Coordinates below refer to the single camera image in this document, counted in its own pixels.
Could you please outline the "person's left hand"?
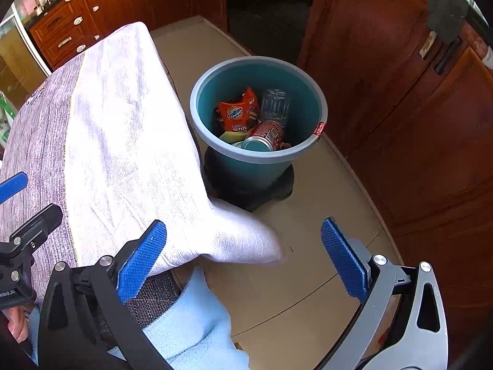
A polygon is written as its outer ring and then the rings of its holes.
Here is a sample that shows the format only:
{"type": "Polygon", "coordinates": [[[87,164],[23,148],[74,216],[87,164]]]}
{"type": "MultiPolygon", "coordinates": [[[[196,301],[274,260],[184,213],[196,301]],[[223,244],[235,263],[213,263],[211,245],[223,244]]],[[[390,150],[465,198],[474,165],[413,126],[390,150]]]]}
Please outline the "person's left hand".
{"type": "Polygon", "coordinates": [[[28,321],[22,306],[11,307],[4,312],[7,317],[8,330],[18,343],[23,343],[28,338],[28,321]]]}

